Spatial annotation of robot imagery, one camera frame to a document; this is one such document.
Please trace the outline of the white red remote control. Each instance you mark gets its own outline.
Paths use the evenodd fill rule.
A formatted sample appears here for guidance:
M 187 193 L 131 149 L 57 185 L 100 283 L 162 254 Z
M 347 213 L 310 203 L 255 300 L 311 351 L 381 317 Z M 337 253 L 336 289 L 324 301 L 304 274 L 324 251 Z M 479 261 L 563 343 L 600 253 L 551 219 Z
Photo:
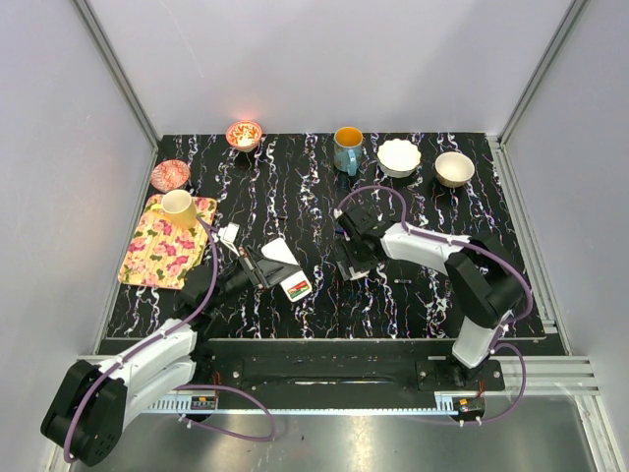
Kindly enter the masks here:
M 269 287 L 279 285 L 292 303 L 312 293 L 310 281 L 283 238 L 262 246 L 261 254 L 260 267 Z

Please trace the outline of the white battery cover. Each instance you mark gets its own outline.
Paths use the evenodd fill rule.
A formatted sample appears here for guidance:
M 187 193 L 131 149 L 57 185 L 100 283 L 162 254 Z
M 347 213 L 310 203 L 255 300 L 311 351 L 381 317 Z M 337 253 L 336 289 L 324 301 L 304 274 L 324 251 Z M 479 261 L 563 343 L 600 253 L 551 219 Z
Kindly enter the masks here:
M 359 272 L 354 272 L 351 271 L 350 273 L 350 280 L 359 280 L 361 278 L 365 278 L 369 275 L 368 271 L 359 271 Z

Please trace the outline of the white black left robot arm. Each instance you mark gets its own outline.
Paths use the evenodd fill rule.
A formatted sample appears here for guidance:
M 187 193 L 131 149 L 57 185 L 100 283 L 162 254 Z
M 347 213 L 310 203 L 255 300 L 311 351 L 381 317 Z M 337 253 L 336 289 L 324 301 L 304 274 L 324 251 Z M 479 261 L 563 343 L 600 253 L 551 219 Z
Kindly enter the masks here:
M 184 278 L 181 296 L 194 311 L 169 319 L 154 334 L 99 364 L 75 362 L 42 420 L 41 433 L 60 446 L 68 463 L 100 463 L 125 428 L 169 391 L 187 384 L 202 388 L 213 374 L 198 355 L 201 314 L 250 288 L 287 289 L 304 274 L 287 243 L 276 238 L 255 251 L 241 250 L 224 271 L 198 265 Z

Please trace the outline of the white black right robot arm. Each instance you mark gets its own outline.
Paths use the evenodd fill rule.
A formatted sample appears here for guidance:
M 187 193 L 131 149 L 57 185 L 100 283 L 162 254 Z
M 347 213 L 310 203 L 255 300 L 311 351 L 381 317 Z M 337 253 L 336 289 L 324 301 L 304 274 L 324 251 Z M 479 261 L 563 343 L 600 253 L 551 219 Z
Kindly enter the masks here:
M 336 209 L 334 217 L 344 231 L 334 243 L 334 255 L 345 280 L 363 278 L 389 261 L 448 276 L 463 319 L 451 353 L 436 368 L 437 380 L 443 384 L 468 389 L 477 383 L 520 302 L 526 301 L 526 313 L 532 311 L 530 285 L 490 234 L 445 235 L 403 219 L 378 219 L 359 207 Z

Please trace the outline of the white scalloped bowl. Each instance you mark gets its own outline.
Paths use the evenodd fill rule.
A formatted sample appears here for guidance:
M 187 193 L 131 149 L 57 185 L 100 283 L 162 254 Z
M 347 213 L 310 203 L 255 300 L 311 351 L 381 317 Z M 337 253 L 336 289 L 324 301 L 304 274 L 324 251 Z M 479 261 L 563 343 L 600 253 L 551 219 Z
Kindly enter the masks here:
M 411 176 L 421 164 L 422 154 L 413 143 L 394 139 L 384 142 L 377 151 L 380 169 L 391 178 Z

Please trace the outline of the blue mug yellow inside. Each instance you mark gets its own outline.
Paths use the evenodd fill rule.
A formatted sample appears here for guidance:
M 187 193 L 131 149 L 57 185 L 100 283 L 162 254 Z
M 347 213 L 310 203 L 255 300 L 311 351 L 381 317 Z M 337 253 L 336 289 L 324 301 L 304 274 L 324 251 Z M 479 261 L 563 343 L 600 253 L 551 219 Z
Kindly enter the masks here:
M 358 173 L 363 152 L 363 134 L 354 127 L 343 127 L 334 134 L 334 165 L 349 176 Z

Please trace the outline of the floral pink tray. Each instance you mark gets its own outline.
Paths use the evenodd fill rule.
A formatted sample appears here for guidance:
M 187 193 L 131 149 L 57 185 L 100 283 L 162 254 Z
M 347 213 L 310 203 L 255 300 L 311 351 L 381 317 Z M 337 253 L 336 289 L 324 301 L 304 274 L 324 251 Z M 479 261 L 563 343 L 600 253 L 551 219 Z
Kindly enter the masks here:
M 188 271 L 200 264 L 208 236 L 197 224 L 183 229 L 161 208 L 162 196 L 148 198 L 118 272 L 123 284 L 180 290 Z

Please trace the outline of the cream yellow cup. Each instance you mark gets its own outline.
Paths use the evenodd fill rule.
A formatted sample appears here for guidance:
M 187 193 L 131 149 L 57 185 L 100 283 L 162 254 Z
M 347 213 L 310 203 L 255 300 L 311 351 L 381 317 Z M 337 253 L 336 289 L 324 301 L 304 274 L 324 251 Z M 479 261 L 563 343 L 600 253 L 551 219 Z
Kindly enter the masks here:
M 176 226 L 190 229 L 196 226 L 197 211 L 193 197 L 185 190 L 173 190 L 161 200 L 161 207 L 168 219 Z

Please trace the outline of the cream round bowl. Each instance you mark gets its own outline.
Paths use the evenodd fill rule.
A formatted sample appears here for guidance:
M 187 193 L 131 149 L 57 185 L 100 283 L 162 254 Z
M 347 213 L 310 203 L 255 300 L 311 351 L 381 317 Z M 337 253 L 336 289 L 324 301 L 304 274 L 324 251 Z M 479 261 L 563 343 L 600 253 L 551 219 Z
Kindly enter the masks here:
M 474 162 L 465 154 L 455 151 L 444 152 L 434 163 L 437 181 L 451 189 L 467 184 L 476 173 Z

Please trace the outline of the red patterned small bowl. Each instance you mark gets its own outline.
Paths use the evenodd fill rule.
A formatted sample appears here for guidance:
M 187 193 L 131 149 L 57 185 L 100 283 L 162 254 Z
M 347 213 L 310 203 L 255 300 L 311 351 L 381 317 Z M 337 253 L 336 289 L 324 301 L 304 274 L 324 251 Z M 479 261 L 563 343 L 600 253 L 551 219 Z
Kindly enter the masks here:
M 262 128 L 255 121 L 241 120 L 232 124 L 226 132 L 228 144 L 239 151 L 249 152 L 255 149 L 262 136 Z

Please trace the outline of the red patterned saucer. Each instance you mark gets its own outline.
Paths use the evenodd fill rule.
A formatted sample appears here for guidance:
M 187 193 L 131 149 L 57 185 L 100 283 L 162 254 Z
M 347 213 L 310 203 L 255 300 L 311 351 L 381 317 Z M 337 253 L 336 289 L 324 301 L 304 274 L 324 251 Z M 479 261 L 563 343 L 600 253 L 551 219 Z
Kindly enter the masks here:
M 169 159 L 157 164 L 151 171 L 149 183 L 161 193 L 185 187 L 190 179 L 189 165 L 179 159 Z

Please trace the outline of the black mounting base plate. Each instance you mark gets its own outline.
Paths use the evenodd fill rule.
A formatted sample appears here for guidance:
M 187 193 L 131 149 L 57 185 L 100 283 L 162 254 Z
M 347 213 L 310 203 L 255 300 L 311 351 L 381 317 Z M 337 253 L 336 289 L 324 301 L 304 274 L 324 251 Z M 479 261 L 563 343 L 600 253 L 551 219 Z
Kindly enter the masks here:
M 192 382 L 251 394 L 274 410 L 416 410 L 439 393 L 502 393 L 496 360 L 470 373 L 447 340 L 210 339 L 194 355 Z

